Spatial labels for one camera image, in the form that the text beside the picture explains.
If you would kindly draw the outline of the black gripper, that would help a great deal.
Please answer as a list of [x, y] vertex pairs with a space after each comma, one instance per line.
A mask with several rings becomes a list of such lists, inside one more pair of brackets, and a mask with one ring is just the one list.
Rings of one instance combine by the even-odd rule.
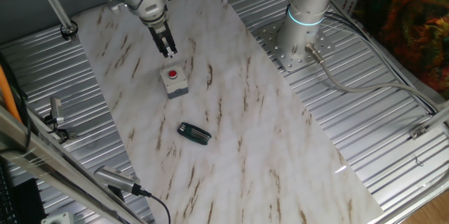
[[177, 53], [175, 42], [166, 20], [152, 25], [149, 27], [149, 31], [156, 46], [165, 58], [172, 58]]

